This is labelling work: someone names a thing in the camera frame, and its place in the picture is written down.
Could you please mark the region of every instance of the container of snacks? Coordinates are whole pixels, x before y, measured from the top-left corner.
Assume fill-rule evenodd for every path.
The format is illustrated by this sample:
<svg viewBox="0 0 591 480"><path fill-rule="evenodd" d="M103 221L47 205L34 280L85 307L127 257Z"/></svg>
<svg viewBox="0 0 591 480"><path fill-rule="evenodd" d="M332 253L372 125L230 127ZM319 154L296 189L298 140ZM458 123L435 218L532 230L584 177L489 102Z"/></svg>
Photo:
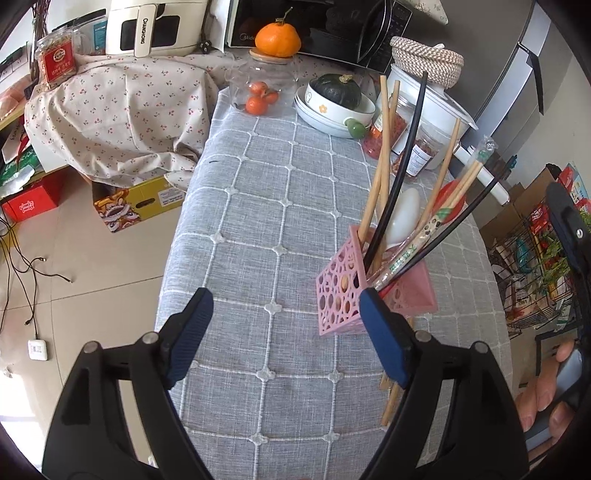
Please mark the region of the container of snacks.
<svg viewBox="0 0 591 480"><path fill-rule="evenodd" d="M53 90L77 72L74 59L74 34L58 30L37 43L35 58L39 63L40 83Z"/></svg>
<svg viewBox="0 0 591 480"><path fill-rule="evenodd" d="M246 63L229 72L230 98L250 115L277 116L291 107L297 79L293 57L272 57L253 48Z"/></svg>
<svg viewBox="0 0 591 480"><path fill-rule="evenodd" d="M435 157L449 143L450 137L427 121L421 121L418 126L417 137L408 162L407 175L416 177L427 163ZM404 156L404 150L392 164L392 172L398 171L398 166Z"/></svg>

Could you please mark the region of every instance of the chopsticks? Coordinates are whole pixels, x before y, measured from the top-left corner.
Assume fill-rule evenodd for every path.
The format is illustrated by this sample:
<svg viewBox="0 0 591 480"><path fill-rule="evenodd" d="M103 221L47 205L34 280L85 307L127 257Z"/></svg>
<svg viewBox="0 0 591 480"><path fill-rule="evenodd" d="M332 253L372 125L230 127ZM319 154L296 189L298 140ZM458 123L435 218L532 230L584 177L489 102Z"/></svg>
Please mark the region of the chopsticks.
<svg viewBox="0 0 591 480"><path fill-rule="evenodd" d="M470 204L464 209L460 215L453 219L453 221L445 228L443 232L437 235L432 242L430 242L425 248L423 248L417 255L415 255L405 266L403 266L390 280L390 283L386 288L380 291L380 296L383 298L384 295L392 288L394 282L396 282L402 275L404 275L408 270L418 264L423 258L425 258L433 249L437 248L437 246L443 242L450 233L452 233L460 223L462 223L468 215L470 215L478 205L480 205L481 201L491 192L491 190L495 187L497 183L499 183L500 179L503 175L509 170L509 164L507 163L503 170L499 173L498 176L494 177L491 182L486 186L484 190L482 190L478 196L470 202Z"/></svg>
<svg viewBox="0 0 591 480"><path fill-rule="evenodd" d="M404 242L398 253L394 255L391 262L382 266L380 271L369 279L370 284L376 290L383 290L388 286L399 270L404 267L413 256L420 251L429 241L433 233L439 228L445 218L451 213L454 207L460 202L460 199L472 185L478 173L482 169L482 163L474 161L467 167L465 174L456 185L452 194L443 203L441 208L435 212L431 219L420 230L416 230L414 236Z"/></svg>
<svg viewBox="0 0 591 480"><path fill-rule="evenodd" d="M414 318L413 317L409 317L407 318L407 322L410 325L410 328L412 328L414 330ZM388 402L386 403L386 408L384 409L384 413L382 413L382 427L386 427L388 425L388 423L390 423L392 421L392 417L394 416L394 407L396 406L396 402L398 401L398 398L400 397L400 385L398 385L397 383L392 382L392 380L390 380L387 375L386 375L386 381L384 382L384 384L389 383L390 384L390 394L388 395Z"/></svg>
<svg viewBox="0 0 591 480"><path fill-rule="evenodd" d="M441 190L441 185L443 185L443 180L445 179L447 169L449 168L449 162L452 160L453 149L456 145L457 135L460 131L460 124L460 119L456 118L456 124L453 126L452 137L449 139L449 145L447 146L447 152L445 154L445 158L443 159L443 163L441 164L441 169L439 170L439 176L437 177L437 181L433 186L433 190L431 191L431 196L429 197L427 206L423 210L423 214L421 215L421 218L418 221L418 229L423 228L427 223L427 220L431 218L433 206L437 201L437 196L439 195L439 191Z"/></svg>
<svg viewBox="0 0 591 480"><path fill-rule="evenodd" d="M384 212L382 213L382 216L379 218L378 227L375 229L375 233L373 238L371 239L371 242L369 243L367 253L363 258L363 266L365 267L366 272L369 269L369 266L374 261L374 258L378 252L379 245L382 242L382 239L384 238L386 229L388 228L388 224L390 222L390 218L392 217L392 213L394 211L394 206L396 205L398 195L400 194L400 189L402 188L402 181L404 180L404 175L406 174L408 163L410 161L410 156L413 151L414 141L417 136L418 124L421 120L421 112L423 110L423 102L425 100L425 91L427 89L427 78L427 72L423 72L423 79L421 81L421 87L418 92L417 106L415 107L413 121L411 123L410 131L408 133L408 139L404 150L404 157L402 158L402 162L400 162L400 167L398 168L398 172L396 173L394 185L392 185L392 190L390 191L390 194L388 196L388 202L386 204L386 207L384 208ZM384 140L384 133L382 131L382 141Z"/></svg>
<svg viewBox="0 0 591 480"><path fill-rule="evenodd" d="M390 97L391 105L388 106L388 80L386 75L379 76L380 89L382 91L382 150L379 153L379 168L381 169L381 185L379 189L378 208L376 218L381 218L388 203L390 191L390 126L392 115L396 116L398 107L398 95L400 94L400 81L394 82L394 91ZM386 240L382 238L378 252L374 258L373 270L377 271L382 266L382 256L386 250Z"/></svg>
<svg viewBox="0 0 591 480"><path fill-rule="evenodd" d="M384 81L386 81L386 86L384 87L382 85L382 78L384 79ZM380 88L382 89L382 135L383 132L388 131L385 129L386 125L383 123L384 121L384 99L386 99L385 101L385 106L386 106L386 112L388 112L388 86L387 86L387 79L385 75L380 75ZM394 82L394 92L400 91L400 81L396 80L396 82ZM398 105L398 95L396 97L396 104ZM359 229L357 230L357 237L359 239L359 245L361 246L361 249L363 250L363 245L365 244L365 239L367 238L367 234L369 231L369 226L371 224L371 219L374 215L374 210L376 208L376 203L378 201L378 194L380 193L380 191L384 191L385 195L384 195L384 202L382 204L382 207L380 210L382 210L384 208L384 206L386 205L387 202L387 198L388 198L388 190L389 190L389 183L390 183L390 174L389 174L389 169L390 169L390 154L389 154L389 149L388 149L388 155L387 157L385 157L383 155L384 152L384 143L382 142L382 150L380 151L379 154L379 160L378 160L378 166L376 168L375 174L374 174L374 179L372 181L371 184L371 188L369 190L369 196L368 196L368 201L365 204L365 210L363 211L363 216L361 219L361 223L359 224Z"/></svg>

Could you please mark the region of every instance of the blue gripper pad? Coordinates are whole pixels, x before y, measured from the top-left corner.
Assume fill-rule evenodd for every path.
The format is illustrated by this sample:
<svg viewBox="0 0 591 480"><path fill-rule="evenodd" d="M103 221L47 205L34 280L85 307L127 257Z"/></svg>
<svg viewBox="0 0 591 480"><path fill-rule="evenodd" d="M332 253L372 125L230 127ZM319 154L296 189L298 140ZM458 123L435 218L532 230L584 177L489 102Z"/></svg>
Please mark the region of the blue gripper pad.
<svg viewBox="0 0 591 480"><path fill-rule="evenodd" d="M170 388L187 375L212 316L213 295L208 289L199 288L184 310L171 315L160 329L160 351L168 364L165 375Z"/></svg>
<svg viewBox="0 0 591 480"><path fill-rule="evenodd" d="M374 288L361 292L359 310L384 371L406 389L417 360L413 329L402 315L390 311Z"/></svg>

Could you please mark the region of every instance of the wire rack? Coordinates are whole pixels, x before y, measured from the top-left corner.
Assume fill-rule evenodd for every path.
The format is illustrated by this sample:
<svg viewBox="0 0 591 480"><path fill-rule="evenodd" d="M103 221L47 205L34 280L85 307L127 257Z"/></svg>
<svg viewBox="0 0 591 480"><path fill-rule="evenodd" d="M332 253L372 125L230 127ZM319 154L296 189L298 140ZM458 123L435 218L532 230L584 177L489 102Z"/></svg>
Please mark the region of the wire rack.
<svg viewBox="0 0 591 480"><path fill-rule="evenodd" d="M550 275L550 269L563 255L559 253L549 258L550 245L558 240L551 223L544 222L544 218L547 220L547 209L542 201L488 250L505 309L509 338L529 327L541 328L558 317L562 308L571 302L570 271L565 270L558 278Z"/></svg>

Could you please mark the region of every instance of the label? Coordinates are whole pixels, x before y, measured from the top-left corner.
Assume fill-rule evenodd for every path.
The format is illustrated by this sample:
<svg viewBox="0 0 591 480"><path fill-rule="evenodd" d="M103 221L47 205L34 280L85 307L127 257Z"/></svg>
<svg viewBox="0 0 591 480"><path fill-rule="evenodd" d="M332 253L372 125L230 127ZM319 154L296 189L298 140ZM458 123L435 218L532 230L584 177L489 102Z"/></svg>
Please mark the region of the label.
<svg viewBox="0 0 591 480"><path fill-rule="evenodd" d="M53 82L56 78L76 68L72 41L66 40L43 55L47 82Z"/></svg>
<svg viewBox="0 0 591 480"><path fill-rule="evenodd" d="M377 117L377 119L375 119L375 122L374 122L374 128L375 128L376 130L380 131L380 132L381 132L381 131L382 131L382 129L384 128L384 127L382 126L382 114L379 114L379 115L378 115L378 117Z"/></svg>
<svg viewBox="0 0 591 480"><path fill-rule="evenodd" d="M104 55L106 46L106 35L107 35L107 22L100 22L94 25L94 38L95 38L95 54Z"/></svg>
<svg viewBox="0 0 591 480"><path fill-rule="evenodd" d="M416 177L418 173L423 169L423 167L427 164L427 162L432 158L432 156L427 155L423 150L421 150L417 145L415 145L413 147L413 151L410 154L410 161L408 162L407 173L412 177Z"/></svg>
<svg viewBox="0 0 591 480"><path fill-rule="evenodd" d="M22 213L30 212L31 210L35 209L35 202L33 202L32 200L28 200L27 202L20 204L18 206L18 209Z"/></svg>
<svg viewBox="0 0 591 480"><path fill-rule="evenodd" d="M174 187L170 187L169 189L161 190L160 192L158 192L158 199L160 200L160 205L166 207L171 203L183 200L184 192Z"/></svg>

